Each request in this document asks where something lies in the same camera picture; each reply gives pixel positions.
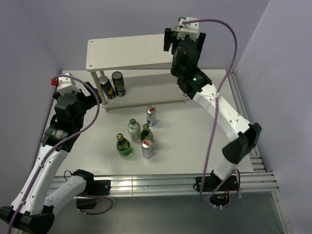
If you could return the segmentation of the clear glass bottle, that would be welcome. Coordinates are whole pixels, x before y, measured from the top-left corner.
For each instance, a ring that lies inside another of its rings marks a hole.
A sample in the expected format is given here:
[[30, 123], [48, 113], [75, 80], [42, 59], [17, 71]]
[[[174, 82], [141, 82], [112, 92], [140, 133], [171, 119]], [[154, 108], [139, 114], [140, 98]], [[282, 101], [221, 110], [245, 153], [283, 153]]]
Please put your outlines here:
[[128, 133], [132, 140], [134, 141], [140, 140], [141, 126], [134, 118], [130, 119], [129, 121]]
[[178, 18], [178, 24], [173, 28], [173, 35], [177, 37], [178, 33], [180, 30], [183, 28], [182, 22], [185, 20], [184, 17], [179, 17]]

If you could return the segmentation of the green bottle yellow label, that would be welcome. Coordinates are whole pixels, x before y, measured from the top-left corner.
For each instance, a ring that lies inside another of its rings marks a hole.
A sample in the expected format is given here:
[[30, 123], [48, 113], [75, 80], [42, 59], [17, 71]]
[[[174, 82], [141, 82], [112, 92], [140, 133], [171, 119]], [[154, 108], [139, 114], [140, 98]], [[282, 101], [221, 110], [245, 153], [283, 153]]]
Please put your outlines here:
[[123, 134], [117, 134], [117, 151], [122, 156], [129, 156], [132, 153], [132, 147]]

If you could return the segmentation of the silver blue can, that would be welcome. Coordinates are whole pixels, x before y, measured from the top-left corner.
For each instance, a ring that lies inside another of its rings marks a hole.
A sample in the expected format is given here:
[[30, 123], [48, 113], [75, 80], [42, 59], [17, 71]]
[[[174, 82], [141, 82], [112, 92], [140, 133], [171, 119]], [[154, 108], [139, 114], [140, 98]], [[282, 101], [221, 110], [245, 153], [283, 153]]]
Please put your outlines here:
[[155, 106], [148, 106], [146, 109], [146, 120], [147, 124], [150, 127], [153, 127], [156, 125], [156, 107]]

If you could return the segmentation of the green bottle red label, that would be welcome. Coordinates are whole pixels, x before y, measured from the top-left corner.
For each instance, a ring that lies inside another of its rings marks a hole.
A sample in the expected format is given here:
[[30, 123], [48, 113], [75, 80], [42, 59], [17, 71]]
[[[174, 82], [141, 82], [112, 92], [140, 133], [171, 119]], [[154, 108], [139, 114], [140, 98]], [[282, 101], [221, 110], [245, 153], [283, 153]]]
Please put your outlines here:
[[146, 139], [150, 139], [152, 142], [154, 141], [154, 134], [147, 123], [143, 125], [142, 132], [140, 133], [140, 140], [143, 141]]

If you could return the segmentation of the silver can red tab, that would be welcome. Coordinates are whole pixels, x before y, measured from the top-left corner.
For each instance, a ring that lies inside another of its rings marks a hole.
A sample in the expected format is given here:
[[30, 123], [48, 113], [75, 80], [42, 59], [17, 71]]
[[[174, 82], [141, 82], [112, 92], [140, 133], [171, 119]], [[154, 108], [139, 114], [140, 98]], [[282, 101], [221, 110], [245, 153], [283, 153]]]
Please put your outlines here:
[[151, 158], [153, 156], [153, 142], [150, 139], [144, 139], [141, 147], [144, 158]]

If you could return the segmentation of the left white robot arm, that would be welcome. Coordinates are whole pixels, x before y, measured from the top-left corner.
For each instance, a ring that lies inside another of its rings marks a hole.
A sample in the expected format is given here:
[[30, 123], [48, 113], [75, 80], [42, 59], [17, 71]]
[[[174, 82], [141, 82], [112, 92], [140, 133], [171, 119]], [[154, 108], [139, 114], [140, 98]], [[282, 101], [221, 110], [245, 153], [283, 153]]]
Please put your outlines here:
[[89, 91], [86, 96], [71, 80], [65, 86], [58, 79], [51, 84], [58, 85], [53, 94], [57, 101], [55, 114], [42, 139], [37, 161], [19, 195], [9, 206], [0, 209], [0, 218], [12, 228], [30, 234], [47, 233], [55, 220], [56, 214], [75, 196], [89, 195], [94, 191], [95, 182], [92, 173], [77, 170], [51, 195], [47, 192], [60, 165], [70, 153], [81, 133], [87, 110], [99, 107], [102, 100], [98, 91], [89, 82], [83, 86]]

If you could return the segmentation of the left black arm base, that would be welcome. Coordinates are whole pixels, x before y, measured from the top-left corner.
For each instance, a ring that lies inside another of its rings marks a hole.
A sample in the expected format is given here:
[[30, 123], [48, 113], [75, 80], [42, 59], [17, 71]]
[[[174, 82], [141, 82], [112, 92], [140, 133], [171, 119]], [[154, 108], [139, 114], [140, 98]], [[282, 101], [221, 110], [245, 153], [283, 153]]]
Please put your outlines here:
[[78, 194], [76, 207], [80, 210], [92, 210], [98, 203], [98, 198], [84, 197], [85, 195], [102, 196], [109, 195], [111, 188], [110, 180], [95, 180], [89, 191]]

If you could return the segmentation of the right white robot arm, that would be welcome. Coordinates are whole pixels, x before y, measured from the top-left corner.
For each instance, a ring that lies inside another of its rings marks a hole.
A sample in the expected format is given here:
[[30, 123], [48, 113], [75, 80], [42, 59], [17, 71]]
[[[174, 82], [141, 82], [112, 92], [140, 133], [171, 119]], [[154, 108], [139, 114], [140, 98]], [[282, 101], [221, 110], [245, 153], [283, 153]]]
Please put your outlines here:
[[163, 50], [173, 55], [171, 74], [184, 94], [201, 105], [226, 133], [229, 143], [222, 148], [223, 157], [211, 173], [211, 185], [222, 190], [227, 176], [240, 161], [256, 146], [261, 126], [250, 123], [223, 98], [212, 80], [198, 67], [201, 49], [206, 35], [200, 33], [192, 39], [179, 31], [166, 28]]

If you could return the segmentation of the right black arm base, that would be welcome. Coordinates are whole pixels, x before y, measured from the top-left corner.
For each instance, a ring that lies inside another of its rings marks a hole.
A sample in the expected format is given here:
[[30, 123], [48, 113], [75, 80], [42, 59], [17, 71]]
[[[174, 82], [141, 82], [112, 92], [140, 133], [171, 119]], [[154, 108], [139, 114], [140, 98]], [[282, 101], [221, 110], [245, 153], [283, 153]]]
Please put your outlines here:
[[[205, 183], [203, 185], [203, 192], [213, 192], [220, 182], [217, 181], [218, 178], [213, 178], [212, 176], [205, 177]], [[228, 206], [232, 200], [238, 198], [240, 191], [241, 179], [235, 175], [231, 175], [214, 193], [209, 195], [210, 203], [214, 208], [222, 209]]]

